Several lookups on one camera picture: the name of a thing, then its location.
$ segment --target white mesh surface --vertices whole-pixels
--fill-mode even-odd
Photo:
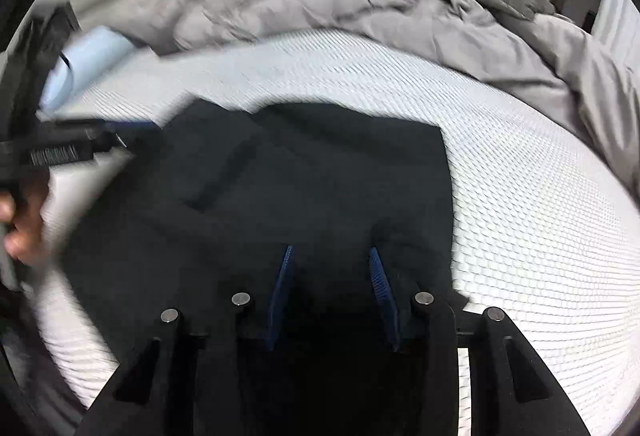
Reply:
[[[592,436],[610,434],[622,420],[640,384],[640,216],[579,140],[498,90],[335,31],[162,61],[142,52],[65,112],[162,122],[188,93],[248,109],[322,98],[440,126],[454,188],[455,288],[474,311],[507,311]],[[104,179],[109,171],[110,163],[54,172],[47,209],[54,241],[81,208],[61,196],[75,194],[80,178]],[[88,405],[115,362],[56,271],[40,296],[44,338]],[[90,354],[97,360],[88,364]],[[468,434],[468,360],[460,360],[460,434]]]

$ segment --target white curtain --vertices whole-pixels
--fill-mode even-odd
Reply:
[[[631,0],[601,0],[591,34],[640,74],[640,13]]]

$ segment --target gray blanket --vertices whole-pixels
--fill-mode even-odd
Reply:
[[[119,0],[102,24],[168,54],[338,28],[516,96],[594,148],[640,195],[640,80],[581,29],[503,0]]]

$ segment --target round metal pin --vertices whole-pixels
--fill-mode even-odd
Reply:
[[[417,294],[415,294],[414,299],[418,304],[427,305],[433,302],[433,295],[431,295],[428,291],[419,291]]]
[[[169,308],[168,310],[164,310],[160,314],[160,320],[162,322],[173,322],[178,318],[178,310],[173,308]]]
[[[231,302],[236,306],[244,306],[245,304],[249,304],[250,300],[251,300],[251,296],[244,291],[236,293],[231,298]]]
[[[500,322],[504,318],[504,311],[500,308],[489,308],[486,314],[492,321],[496,322]]]

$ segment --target white bed sheet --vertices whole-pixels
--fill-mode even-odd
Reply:
[[[440,126],[454,188],[455,288],[474,311],[495,305],[508,312],[592,436],[609,435],[622,420],[640,384],[640,215],[579,140],[490,86],[337,31],[164,60],[143,51],[64,113],[162,123],[189,94],[247,109],[323,99]],[[119,156],[53,171],[46,219],[54,244],[123,162]],[[55,266],[38,315],[56,362],[89,405],[116,362]],[[470,386],[463,353],[460,363],[465,435]]]

